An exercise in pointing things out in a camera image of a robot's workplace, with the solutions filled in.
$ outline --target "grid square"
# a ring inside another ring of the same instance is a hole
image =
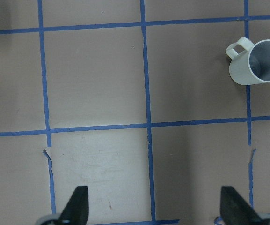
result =
[[[250,40],[254,44],[270,39],[270,20],[250,21],[249,30]],[[250,93],[252,116],[270,116],[270,83],[252,85]]]
[[[246,90],[232,81],[225,49],[242,22],[147,27],[152,121],[246,117]]]
[[[51,127],[146,122],[140,28],[48,32],[45,49]]]
[[[34,224],[51,213],[45,135],[0,137],[0,224]]]
[[[140,0],[43,1],[45,26],[140,21]]]
[[[0,0],[0,30],[38,27],[36,0]]]
[[[0,35],[0,132],[45,129],[39,46],[37,33]]]
[[[244,15],[244,1],[145,0],[146,21],[184,20]]]
[[[254,207],[270,212],[270,121],[252,122]]]
[[[248,0],[249,15],[270,15],[270,1]]]
[[[52,135],[57,211],[88,185],[89,224],[150,221],[146,129]]]
[[[223,185],[248,200],[249,155],[246,123],[153,128],[157,219],[213,224]]]

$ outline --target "mug handle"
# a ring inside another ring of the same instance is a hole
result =
[[[227,55],[233,60],[234,57],[236,57],[238,55],[238,53],[234,50],[234,48],[240,45],[242,46],[246,51],[249,51],[254,44],[249,41],[249,39],[245,38],[245,37],[241,37],[236,43],[231,44],[226,50],[225,52],[227,53]]]

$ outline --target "mug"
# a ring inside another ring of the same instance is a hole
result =
[[[240,45],[244,51],[237,53],[234,48]],[[251,85],[270,83],[270,40],[253,44],[249,39],[241,37],[226,49],[232,59],[229,74],[238,84]]]

